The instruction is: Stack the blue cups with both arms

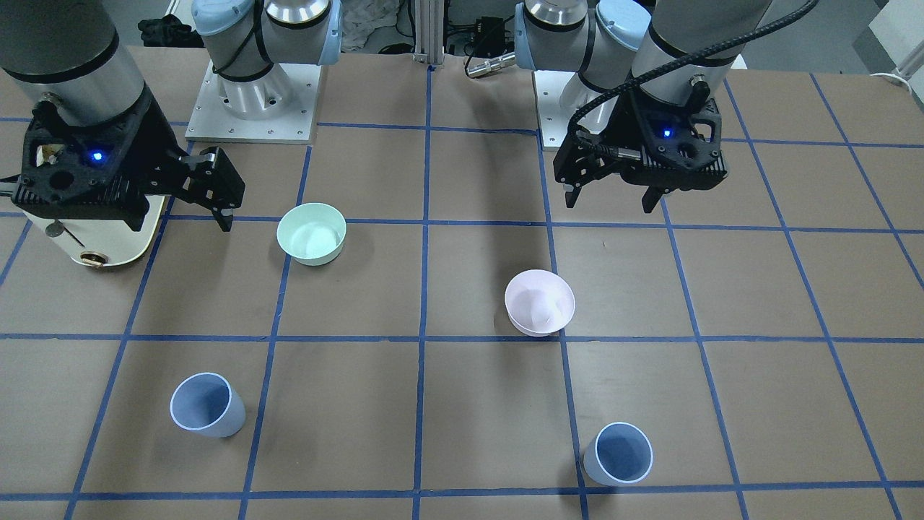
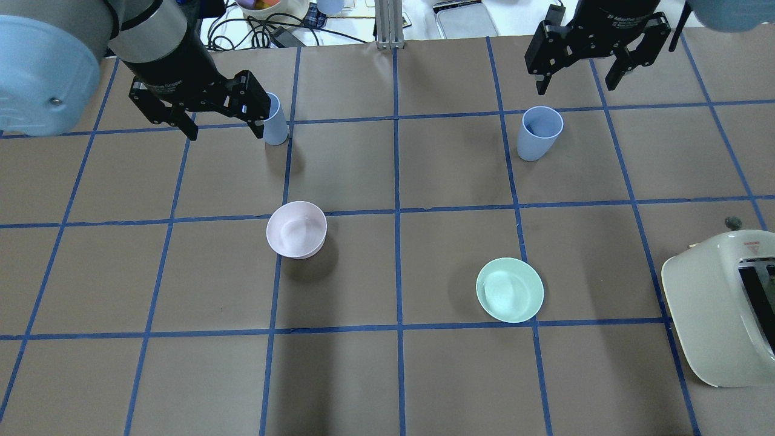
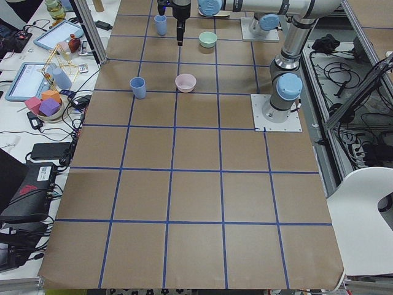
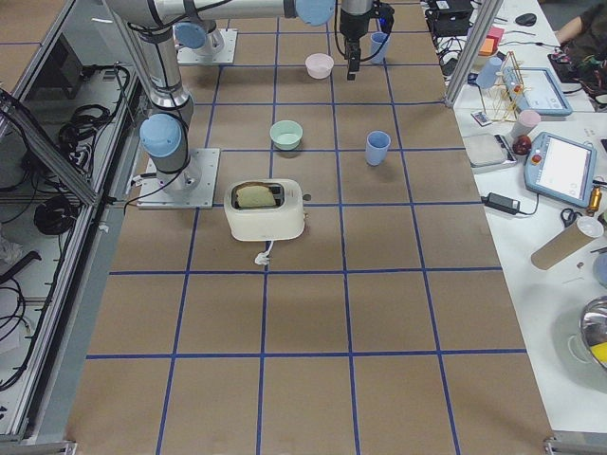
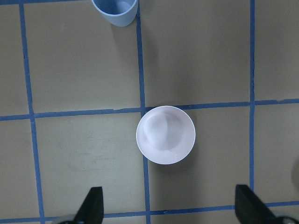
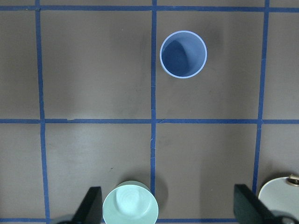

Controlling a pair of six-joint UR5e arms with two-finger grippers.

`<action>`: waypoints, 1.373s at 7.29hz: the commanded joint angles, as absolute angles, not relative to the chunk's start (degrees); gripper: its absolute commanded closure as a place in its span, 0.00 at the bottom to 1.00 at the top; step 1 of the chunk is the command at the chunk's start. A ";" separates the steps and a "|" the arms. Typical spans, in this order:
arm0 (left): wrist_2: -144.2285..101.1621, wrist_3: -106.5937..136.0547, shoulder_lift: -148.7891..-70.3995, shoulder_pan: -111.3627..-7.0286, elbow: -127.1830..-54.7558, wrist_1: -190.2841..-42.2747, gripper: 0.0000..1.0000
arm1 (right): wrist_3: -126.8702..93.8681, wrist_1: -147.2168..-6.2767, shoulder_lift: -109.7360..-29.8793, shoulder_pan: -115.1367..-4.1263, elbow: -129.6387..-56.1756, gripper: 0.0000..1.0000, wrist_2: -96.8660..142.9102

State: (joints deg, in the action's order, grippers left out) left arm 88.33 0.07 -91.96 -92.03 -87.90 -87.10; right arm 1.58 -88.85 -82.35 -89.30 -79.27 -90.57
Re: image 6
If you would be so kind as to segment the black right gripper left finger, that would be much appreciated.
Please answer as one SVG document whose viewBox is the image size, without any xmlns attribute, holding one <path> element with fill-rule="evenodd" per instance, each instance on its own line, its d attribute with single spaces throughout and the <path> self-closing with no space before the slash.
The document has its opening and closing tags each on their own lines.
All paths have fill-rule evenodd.
<svg viewBox="0 0 299 224">
<path fill-rule="evenodd" d="M 71 219 L 71 224 L 100 224 L 102 221 L 101 187 L 90 187 Z"/>
</svg>

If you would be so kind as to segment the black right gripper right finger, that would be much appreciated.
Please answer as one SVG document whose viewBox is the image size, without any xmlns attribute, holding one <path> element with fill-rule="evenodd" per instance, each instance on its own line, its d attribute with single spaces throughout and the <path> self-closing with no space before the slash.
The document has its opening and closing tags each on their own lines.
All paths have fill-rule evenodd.
<svg viewBox="0 0 299 224">
<path fill-rule="evenodd" d="M 234 215 L 240 224 L 283 224 L 245 184 L 234 185 Z"/>
</svg>

